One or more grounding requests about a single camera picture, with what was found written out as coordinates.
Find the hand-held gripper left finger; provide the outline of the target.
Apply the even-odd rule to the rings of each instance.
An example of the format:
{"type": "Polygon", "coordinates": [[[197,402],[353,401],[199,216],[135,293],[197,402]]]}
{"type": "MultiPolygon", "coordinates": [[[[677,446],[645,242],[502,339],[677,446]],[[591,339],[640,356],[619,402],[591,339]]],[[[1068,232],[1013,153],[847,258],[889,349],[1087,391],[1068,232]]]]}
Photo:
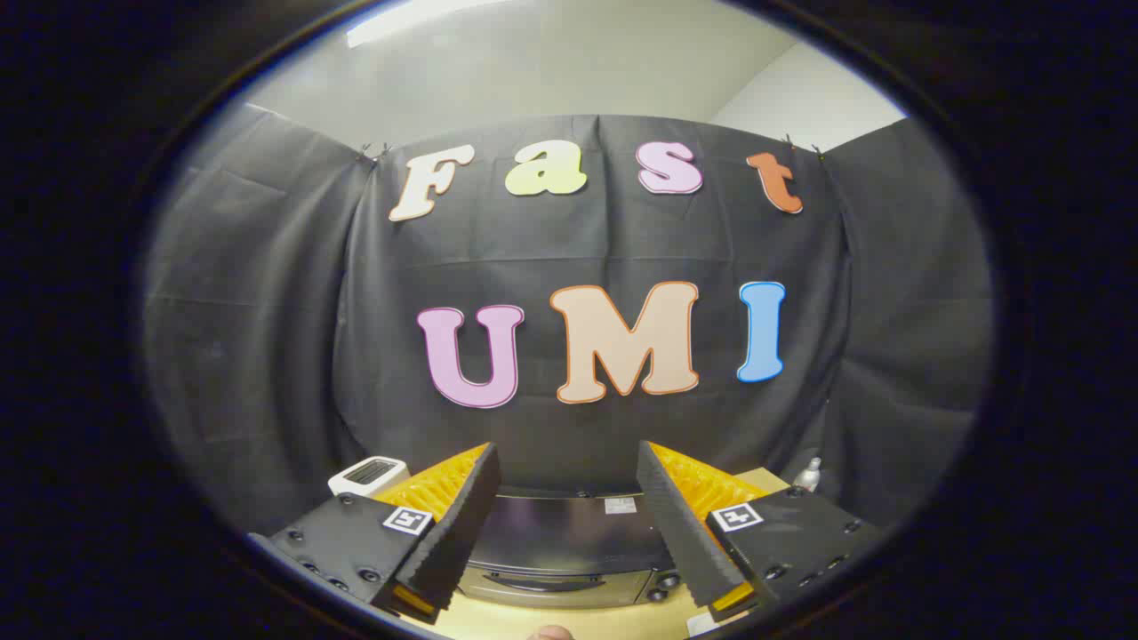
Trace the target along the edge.
{"type": "Polygon", "coordinates": [[[450,607],[500,479],[493,443],[386,489],[344,473],[341,489],[324,503],[249,540],[347,608],[432,624],[450,607]]]}

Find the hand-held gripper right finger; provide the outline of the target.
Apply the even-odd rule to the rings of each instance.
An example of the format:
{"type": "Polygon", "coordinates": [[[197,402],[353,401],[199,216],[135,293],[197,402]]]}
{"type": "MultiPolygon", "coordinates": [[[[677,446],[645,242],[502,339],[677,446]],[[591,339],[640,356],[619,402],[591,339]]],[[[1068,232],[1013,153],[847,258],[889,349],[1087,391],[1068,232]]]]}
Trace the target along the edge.
{"type": "Polygon", "coordinates": [[[718,622],[810,598],[882,536],[820,494],[757,489],[650,441],[640,443],[637,481],[694,604],[718,622]]]}

